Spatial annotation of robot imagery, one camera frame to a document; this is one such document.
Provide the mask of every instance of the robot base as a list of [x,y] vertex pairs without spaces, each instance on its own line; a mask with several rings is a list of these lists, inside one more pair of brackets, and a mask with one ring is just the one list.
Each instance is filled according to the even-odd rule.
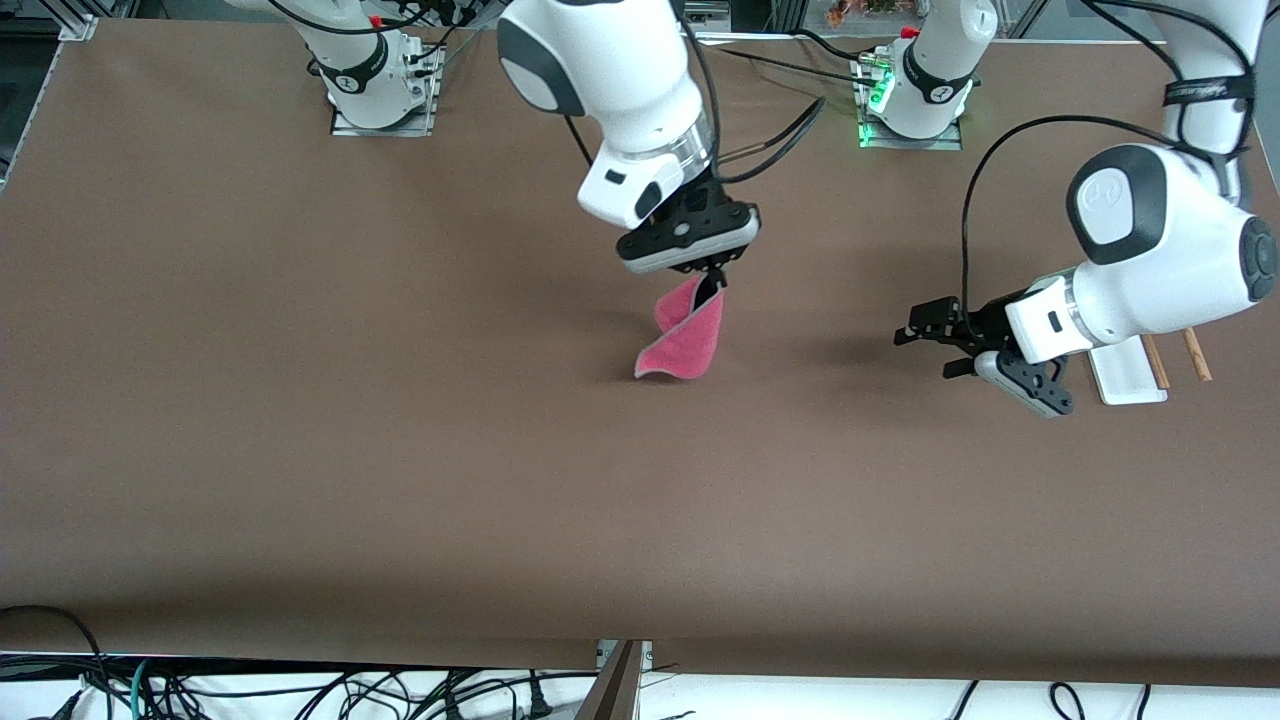
[[[412,37],[411,40],[417,41],[415,53],[420,53],[421,40]],[[444,72],[444,59],[448,56],[448,47],[440,47],[435,53],[431,53],[428,58],[421,60],[421,68],[428,70],[428,74],[421,78],[415,78],[412,87],[413,95],[422,95],[426,100],[412,109],[407,115],[404,115],[398,123],[378,129],[362,128],[351,123],[337,106],[333,110],[333,120],[329,124],[329,135],[338,137],[428,137],[435,128],[435,111],[440,105],[440,79]]]
[[[876,58],[881,58],[881,47],[877,47]],[[872,78],[877,82],[884,81],[886,70],[876,61],[863,63],[849,61],[849,69],[856,78]],[[870,111],[870,105],[876,100],[876,87],[854,86],[854,104],[858,105],[858,145],[859,147],[888,147],[892,150],[960,150],[960,123],[951,120],[947,129],[937,137],[916,140],[904,137],[888,129],[884,120]]]

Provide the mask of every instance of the brown table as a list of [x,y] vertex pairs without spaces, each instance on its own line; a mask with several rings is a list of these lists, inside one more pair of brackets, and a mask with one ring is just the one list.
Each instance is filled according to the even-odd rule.
[[[631,379],[678,278],[622,270],[492,37],[428,140],[329,137],[287,27],[67,46],[0,197],[0,600],[111,651],[581,666],[643,637],[686,671],[1280,683],[1280,302],[1201,328],[1212,383],[1164,338],[1165,405],[1103,407],[1073,363],[1055,421],[890,342],[957,290],[996,135],[1158,127],[1161,67],[996,45],[966,149],[910,154],[858,149],[836,82],[710,56],[726,147],[832,106],[735,190],[764,231],[686,384]],[[975,300],[1079,261],[1066,183],[1128,140],[997,156]]]

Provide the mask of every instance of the pink towel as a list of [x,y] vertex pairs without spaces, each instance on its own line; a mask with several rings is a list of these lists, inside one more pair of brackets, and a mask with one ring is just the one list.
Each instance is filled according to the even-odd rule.
[[698,286],[714,282],[705,275],[690,278],[663,295],[653,307],[653,319],[662,331],[653,345],[636,357],[636,377],[666,373],[682,380],[703,377],[716,357],[721,318],[724,315],[724,288],[705,302],[698,302]]

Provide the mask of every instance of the black cable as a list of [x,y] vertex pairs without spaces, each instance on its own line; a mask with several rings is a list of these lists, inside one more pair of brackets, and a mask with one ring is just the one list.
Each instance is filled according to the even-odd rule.
[[547,696],[543,694],[543,684],[538,679],[538,673],[535,670],[529,671],[529,720],[543,720],[554,712],[552,706],[547,703]]
[[316,694],[311,696],[311,700],[308,700],[298,710],[298,714],[293,716],[293,720],[307,720],[308,717],[311,717],[311,715],[316,711],[316,708],[320,707],[320,703],[324,701],[324,698],[329,693],[332,693],[338,685],[346,683],[347,679],[351,678],[353,674],[355,673],[343,673],[342,675],[334,678],[333,682],[330,682],[328,685],[320,688],[316,692]]
[[306,688],[275,688],[270,691],[247,691],[241,693],[224,693],[216,691],[202,691],[198,688],[186,688],[187,694],[195,694],[200,697],[219,697],[219,698],[246,698],[246,697],[270,697],[278,694],[297,694],[297,693],[314,693],[323,691],[324,685],[312,685]]
[[1147,702],[1151,700],[1151,683],[1142,687],[1142,696],[1138,698],[1138,711],[1133,714],[1133,720],[1143,720],[1147,716]]
[[586,167],[590,168],[591,163],[595,163],[595,160],[591,159],[591,151],[588,150],[586,143],[582,142],[582,135],[577,132],[577,124],[573,123],[573,118],[570,115],[564,115],[564,124],[568,126],[568,132],[573,133],[573,142],[577,143],[577,151],[582,154],[582,159],[586,160]]
[[1146,47],[1147,50],[1151,50],[1152,53],[1155,53],[1156,56],[1160,58],[1160,61],[1164,63],[1165,67],[1167,67],[1171,73],[1174,73],[1175,78],[1183,79],[1183,70],[1181,70],[1181,68],[1179,68],[1178,63],[1175,63],[1174,59],[1169,56],[1169,53],[1166,53],[1162,47],[1160,47],[1158,45],[1156,45],[1155,42],[1152,42],[1149,37],[1147,37],[1146,35],[1143,35],[1143,33],[1138,32],[1137,29],[1134,29],[1133,26],[1121,22],[1120,18],[1117,18],[1117,17],[1112,15],[1111,13],[1103,10],[1098,5],[1100,1],[1101,0],[1080,0],[1080,3],[1083,3],[1085,8],[1093,10],[1094,14],[1097,14],[1098,17],[1101,17],[1103,20],[1108,22],[1111,26],[1114,26],[1120,32],[1123,32],[1123,33],[1128,35],[1129,37],[1132,37],[1132,38],[1137,40],[1138,42],[1140,42],[1142,46]]
[[449,36],[453,35],[453,31],[458,29],[461,26],[449,26],[449,29],[444,31],[444,35],[440,36],[440,40],[433,42],[429,50],[419,55],[410,55],[408,64],[412,65],[413,63],[421,60],[422,58],[430,58],[433,53],[435,53],[440,47],[444,47],[444,44],[449,41]]
[[964,715],[964,708],[969,707],[969,698],[973,697],[973,691],[978,689],[978,680],[969,680],[969,685],[965,687],[964,693],[960,696],[960,702],[956,703],[956,711],[951,714],[951,720],[960,720]]
[[[1068,715],[1066,711],[1062,710],[1062,706],[1059,705],[1057,691],[1061,689],[1065,689],[1071,696],[1071,700],[1075,701],[1075,712],[1076,712],[1075,717]],[[1080,696],[1075,694],[1075,688],[1073,688],[1071,685],[1066,683],[1053,683],[1052,685],[1050,685],[1048,702],[1050,705],[1053,706],[1053,711],[1057,712],[1057,716],[1061,717],[1062,720],[1084,720],[1084,706],[1080,705]]]
[[[545,675],[539,675],[538,679],[539,680],[559,680],[559,679],[563,679],[563,678],[595,678],[595,676],[598,676],[598,673],[548,673]],[[531,678],[516,678],[516,679],[512,679],[512,680],[498,680],[497,678],[494,678],[494,679],[490,679],[490,680],[484,680],[481,683],[476,683],[475,685],[468,685],[466,688],[458,688],[457,692],[458,693],[465,693],[465,692],[468,692],[471,689],[475,689],[475,688],[477,688],[480,685],[489,684],[489,683],[494,683],[494,687],[485,688],[483,691],[477,691],[477,692],[474,692],[474,693],[466,694],[466,696],[457,694],[454,697],[453,703],[454,705],[462,705],[463,702],[467,702],[470,700],[475,700],[475,698],[477,698],[480,696],[484,696],[484,694],[488,694],[488,693],[492,693],[492,692],[498,692],[498,691],[500,691],[503,688],[508,688],[511,685],[529,684],[530,682],[531,682]],[[447,707],[442,707],[440,710],[436,710],[435,712],[431,712],[430,715],[425,716],[422,720],[435,720],[435,717],[439,717],[440,715],[443,715],[445,712],[445,710],[447,710]]]
[[680,20],[680,28],[685,31],[689,44],[694,46],[694,59],[698,60],[698,68],[703,73],[703,83],[707,85],[707,100],[712,108],[712,146],[708,149],[708,165],[710,167],[712,177],[717,177],[719,176],[721,118],[716,81],[712,79],[710,63],[707,61],[707,53],[703,53],[703,45],[698,42],[698,35],[694,33],[694,28],[689,27],[689,20],[685,19],[685,15],[677,15],[676,19]]
[[424,17],[426,17],[428,13],[431,12],[430,8],[428,8],[428,6],[424,5],[421,10],[413,13],[407,19],[403,19],[403,20],[399,20],[399,22],[383,23],[383,27],[365,27],[365,28],[360,28],[360,29],[347,29],[347,28],[340,28],[340,27],[323,26],[323,24],[320,24],[317,22],[308,20],[307,18],[303,18],[302,15],[300,15],[300,14],[294,13],[293,10],[285,8],[284,5],[280,5],[276,0],[266,0],[266,3],[269,5],[271,5],[273,8],[275,8],[276,10],[279,10],[279,13],[282,15],[289,18],[291,20],[293,20],[293,22],[296,22],[298,24],[303,24],[303,26],[306,26],[306,27],[308,27],[311,29],[319,29],[320,32],[328,32],[328,33],[332,33],[332,35],[378,35],[379,32],[387,32],[389,29],[401,29],[401,28],[406,28],[406,27],[412,26],[413,23],[416,23],[417,20],[422,19]]
[[[84,642],[88,643],[88,648],[93,653],[93,661],[97,665],[97,671],[101,675],[102,684],[110,684],[111,676],[106,673],[106,665],[102,662],[102,648],[97,644],[97,638],[95,638],[93,633],[90,632],[88,625],[86,625],[83,620],[77,618],[74,612],[63,610],[61,607],[54,607],[52,605],[10,605],[9,607],[0,607],[0,619],[3,619],[5,615],[14,615],[20,612],[54,615],[56,618],[67,620],[72,625],[76,625],[76,629],[79,630],[79,634],[84,637]],[[106,719],[113,720],[114,717],[115,717],[115,703],[111,702],[110,697],[108,697]]]
[[431,706],[443,700],[447,693],[452,692],[453,688],[479,674],[479,670],[451,670],[449,674],[431,689],[431,692],[426,693],[417,708],[413,710],[406,720],[417,720],[425,715]]
[[755,176],[759,176],[764,170],[772,168],[778,160],[781,160],[787,152],[790,152],[792,147],[795,147],[801,140],[804,140],[804,136],[809,135],[809,131],[813,129],[814,123],[818,122],[818,115],[822,114],[822,110],[826,106],[827,106],[826,97],[819,97],[814,100],[813,104],[805,108],[805,110],[800,113],[800,117],[796,118],[796,120],[800,122],[800,126],[796,128],[795,133],[792,133],[791,137],[782,145],[782,147],[777,149],[773,152],[773,155],[769,155],[759,165],[751,168],[750,170],[746,170],[745,173],[730,177],[721,177],[719,181],[723,184],[745,182],[754,178]]
[[[356,708],[356,705],[358,705],[361,701],[367,700],[369,702],[372,702],[375,705],[381,705],[383,707],[387,707],[388,710],[390,710],[392,712],[396,714],[396,720],[401,720],[402,716],[401,716],[401,712],[399,712],[398,708],[396,708],[393,705],[388,703],[387,701],[378,700],[378,698],[372,697],[372,694],[375,692],[379,692],[379,688],[384,683],[388,683],[388,682],[390,682],[393,679],[398,679],[397,676],[399,674],[401,674],[401,670],[393,670],[393,671],[388,673],[381,680],[378,680],[376,683],[372,683],[370,685],[365,685],[364,683],[361,683],[360,680],[356,680],[356,679],[351,679],[347,683],[343,683],[343,688],[347,691],[347,698],[343,701],[342,708],[338,711],[338,717],[340,720],[346,720],[347,717],[351,716],[351,711]],[[351,693],[351,685],[352,684],[355,684],[357,688],[361,688],[361,692],[357,693],[357,694],[352,694]]]
[[765,58],[764,55],[753,55],[750,53],[742,53],[741,50],[730,50],[728,47],[716,47],[716,50],[719,50],[721,53],[724,53],[726,55],[733,55],[735,58],[745,58],[748,60],[755,60],[758,63],[765,63],[765,64],[769,64],[769,65],[777,65],[780,68],[786,68],[788,70],[796,70],[796,72],[800,72],[800,73],[809,73],[809,74],[813,74],[813,76],[820,76],[820,77],[829,77],[829,78],[835,78],[835,79],[842,79],[845,82],[851,82],[854,85],[864,85],[867,87],[870,87],[870,86],[876,85],[876,81],[873,81],[872,78],[860,78],[860,77],[854,77],[854,76],[847,74],[847,73],[832,73],[832,72],[828,72],[828,70],[819,70],[818,68],[808,68],[805,65],[797,65],[795,63],[786,63],[783,60],[774,60],[773,58]]
[[397,708],[394,705],[387,702],[385,700],[379,700],[376,697],[372,697],[372,693],[374,693],[372,688],[366,688],[364,684],[361,684],[358,682],[355,683],[355,685],[357,688],[361,688],[361,692],[358,694],[352,694],[351,693],[351,683],[344,683],[343,684],[343,687],[347,689],[347,697],[342,701],[342,707],[338,710],[338,720],[349,720],[351,711],[355,710],[356,706],[360,705],[362,701],[369,701],[369,702],[371,702],[374,705],[380,705],[380,706],[385,707],[387,710],[390,710],[392,714],[396,715],[396,720],[402,720],[399,708]]
[[788,32],[787,35],[791,35],[791,36],[795,36],[795,37],[808,37],[809,40],[812,40],[812,41],[817,42],[819,46],[822,46],[822,49],[826,50],[827,53],[831,53],[832,55],[835,55],[837,58],[842,58],[845,60],[854,60],[854,61],[856,61],[858,56],[861,55],[863,53],[870,53],[870,51],[876,50],[876,46],[873,45],[873,46],[868,47],[867,50],[860,50],[858,53],[845,53],[840,47],[836,47],[835,45],[827,42],[827,38],[824,38],[823,36],[818,35],[817,32],[813,32],[812,29],[805,29],[805,28],[796,28],[796,29]]
[[1184,152],[1188,152],[1190,155],[1196,155],[1201,159],[1206,159],[1204,152],[1196,150],[1194,147],[1187,147],[1183,143],[1179,143],[1170,137],[1160,135],[1158,132],[1147,129],[1134,123],[1117,120],[1115,118],[1103,118],[1101,115],[1046,115],[1043,118],[1037,118],[1034,120],[1028,120],[1025,123],[1021,123],[1014,127],[1012,129],[1005,132],[1005,135],[1000,136],[996,140],[996,142],[991,143],[991,147],[988,147],[987,151],[983,152],[982,159],[978,161],[978,167],[974,168],[973,170],[973,176],[969,177],[969,187],[965,190],[964,193],[964,206],[960,210],[960,318],[964,320],[965,329],[969,331],[969,336],[973,337],[974,340],[986,340],[982,333],[974,331],[974,327],[969,320],[969,210],[973,205],[974,190],[978,187],[978,178],[982,177],[982,170],[987,167],[987,163],[991,161],[991,158],[992,155],[996,154],[996,150],[1000,150],[1000,147],[1004,143],[1009,142],[1010,138],[1012,138],[1014,136],[1016,136],[1023,131],[1028,131],[1039,126],[1047,126],[1051,123],[1092,123],[1092,124],[1114,127],[1129,131],[1135,135],[1140,135],[1147,140],[1158,142],[1161,145],[1178,147],[1179,150],[1183,150]]
[[822,111],[823,108],[826,108],[827,105],[826,99],[819,99],[814,101],[814,105],[810,105],[804,113],[801,113],[801,117],[806,117],[808,119],[803,120],[801,126],[796,131],[796,136],[792,136],[792,138],[788,140],[787,143],[783,145],[771,158],[768,158],[767,160],[760,163],[760,165],[745,173],[732,176],[730,178],[722,177],[719,174],[719,146],[721,146],[722,126],[721,126],[721,111],[719,111],[719,95],[716,92],[716,78],[712,77],[710,63],[707,61],[707,53],[703,51],[703,46],[698,41],[698,36],[694,33],[694,28],[689,27],[689,20],[685,19],[684,15],[677,17],[677,19],[680,20],[680,27],[681,29],[684,29],[685,36],[689,38],[689,44],[692,45],[694,47],[694,58],[698,60],[698,68],[703,73],[703,82],[707,85],[707,99],[712,109],[712,145],[708,149],[708,165],[710,167],[712,177],[714,177],[723,184],[751,179],[755,176],[773,167],[774,163],[781,160],[783,155],[790,152],[791,149],[795,147],[797,142],[800,142],[800,138],[803,138],[805,133],[808,133],[809,129],[813,127],[813,123],[817,122],[818,114]]

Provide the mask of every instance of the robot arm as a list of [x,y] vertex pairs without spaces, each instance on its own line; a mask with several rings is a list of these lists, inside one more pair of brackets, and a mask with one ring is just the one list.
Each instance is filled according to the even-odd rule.
[[534,108],[590,117],[604,136],[577,192],[590,214],[627,228],[635,273],[717,269],[759,228],[716,177],[716,145],[669,0],[515,0],[498,56]]
[[[315,56],[329,101],[355,126],[370,129],[393,126],[426,101],[422,41],[399,29],[374,32],[360,0],[227,3],[288,20]],[[279,8],[320,27],[369,32],[338,35],[317,29]]]
[[937,137],[964,111],[997,26],[991,0],[937,0],[919,36],[890,44],[892,77],[869,110],[904,137]]
[[916,306],[896,343],[956,345],[973,360],[948,365],[946,377],[975,373],[1055,416],[1071,409],[1059,382],[1068,355],[1217,320],[1271,292],[1275,240],[1261,218],[1238,206],[1234,158],[1249,119],[1240,99],[1252,99],[1249,73],[1267,3],[1162,5],[1221,28],[1247,60],[1198,26],[1157,15],[1183,76],[1166,90],[1165,135],[1184,145],[1120,145],[1092,158],[1066,199],[1084,263],[969,316],[955,299]]

